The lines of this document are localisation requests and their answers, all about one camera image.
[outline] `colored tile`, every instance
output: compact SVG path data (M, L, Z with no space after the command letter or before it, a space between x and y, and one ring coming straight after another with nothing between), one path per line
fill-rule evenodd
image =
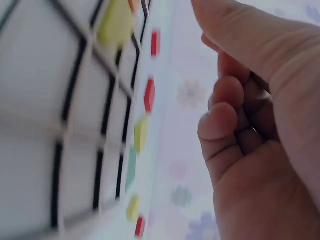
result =
M140 215L139 219L136 223L136 228L135 228L135 237L136 238L142 239L144 237L145 226L146 226L146 220L142 215Z
M128 173L126 176L126 184L125 190L127 191L136 178L136 162L137 162L137 152L136 150L131 147L130 149L130 156L129 156L129 164L128 164Z
M135 17L128 0L111 0L98 32L100 43L104 46L122 46L130 39L134 23Z
M129 207L126 210L126 219L129 222L137 221L140 213L140 199L138 196L131 198Z
M133 14L135 14L137 10L140 8L141 0L128 0L128 1Z
M160 53L160 41L161 33L160 31L153 31L151 37L151 56L157 57Z
M148 121L149 118L145 115L134 126L134 148L138 154L143 151L147 143Z
M155 81L149 78L144 94L144 106L147 113L151 113L154 107L156 95Z

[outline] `flower pattern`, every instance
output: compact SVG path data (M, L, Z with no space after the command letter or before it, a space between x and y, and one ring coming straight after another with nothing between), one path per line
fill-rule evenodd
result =
M178 88L177 100L183 107L196 108L205 100L205 93L198 81L186 80L183 86Z
M220 235L217 223L211 212L202 214L200 222L190 222L189 228L191 233L185 240L219 240Z
M187 187L178 186L171 193L171 202L176 207L185 207L192 201L192 194Z
M318 9L316 9L315 7L312 7L310 5L307 5L305 7L305 13L310 19L312 19L313 21L315 21L318 24L320 23L320 13L319 13Z
M188 166L184 161L172 161L169 166L169 174L173 179L183 179L187 175Z

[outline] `purple flower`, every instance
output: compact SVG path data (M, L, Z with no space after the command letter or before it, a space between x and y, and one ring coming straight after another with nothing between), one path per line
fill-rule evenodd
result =
M189 224L191 233L185 240L219 240L219 230L211 212L204 212L200 222L192 221Z
M312 19L316 23L320 23L320 13L319 13L318 9L316 9L315 7L312 7L310 5L307 5L305 7L305 13L310 19Z

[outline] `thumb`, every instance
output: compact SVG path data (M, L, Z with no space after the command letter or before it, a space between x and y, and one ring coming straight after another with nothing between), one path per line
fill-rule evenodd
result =
M288 78L294 74L292 59L301 54L308 54L309 58L310 54L319 54L317 26L275 17L234 0L191 1L205 36L262 77L270 88L284 68L291 70Z

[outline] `black grid line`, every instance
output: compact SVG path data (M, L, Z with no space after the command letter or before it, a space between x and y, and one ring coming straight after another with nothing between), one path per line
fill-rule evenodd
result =
M99 209L101 173L102 173L103 161L104 161L104 151L98 150L96 155L96 170L95 170L94 193L93 193L93 211L96 211Z
M54 150L51 190L51 228L53 229L58 228L59 221L59 185L62 153L63 144L61 142L57 142Z
M120 198L121 178L122 178L122 168L123 168L123 166L124 166L124 155L121 154L120 161L119 161L118 178L116 180L115 199Z
M147 20L148 20L148 16L145 16L144 17L144 22L143 22L142 33L141 33L141 37L140 37L141 45L142 45L142 42L144 41L145 30L146 30L146 26L147 26Z
M56 12L62 16L62 18L66 21L66 24L71 27L71 29L75 32L75 34L79 38L86 39L81 30L78 28L78 25L75 23L75 20L69 15L68 12L60 5L57 0L48 0L52 6L55 8Z
M132 35L131 39L133 41L135 51L136 51L136 59L135 59L135 63L134 63L134 69L133 69L132 80L131 80L131 88L134 90L135 83L136 83L136 77L137 77L139 58L140 58L140 49L139 49L139 45L138 45L136 36L134 34Z
M84 38L81 38L80 44L79 44L78 55L77 55L76 61L74 63L73 72L71 74L70 83L69 83L69 86L68 86L68 89L66 92L64 105L63 105L63 109L62 109L62 113L61 113L61 120L63 122L68 122L72 98L73 98L73 95L75 92L76 83L78 80L78 75L79 75L79 70L80 70L80 65L81 65L82 60L84 58L86 46L87 46L87 41Z
M148 18L148 6L146 3L146 0L141 0L142 8L143 8L143 13L144 13L144 18Z
M122 52L123 50L120 49L117 54L116 54L116 58L115 58L115 65L119 68L120 65L120 60L121 60L121 56L122 56Z
M131 104L132 104L132 100L130 99L130 97L127 97L127 106L126 106L125 120L124 120L123 132L122 132L123 143L126 143L127 141Z
M101 10L102 4L104 3L104 0L99 0L98 3L96 4L96 7L94 9L94 12L92 14L91 20L90 20L90 27L93 28L94 25L96 24L98 14Z
M112 74L109 73L110 78L110 87L108 91L108 96L106 98L105 102L105 108L102 118L102 124L101 124L101 135L106 136L107 135L107 129L108 129L108 120L110 116L110 110L111 110L111 104L112 104L112 98L114 95L115 85L116 85L116 78Z
M19 2L20 2L20 0L14 0L11 3L11 5L7 8L7 10L5 11L5 13L3 15L3 18L0 21L0 36L1 36L1 33L2 33L3 29L5 28L5 25L7 24L7 22L10 19L10 17L14 13L14 10L15 10L15 8L18 5Z

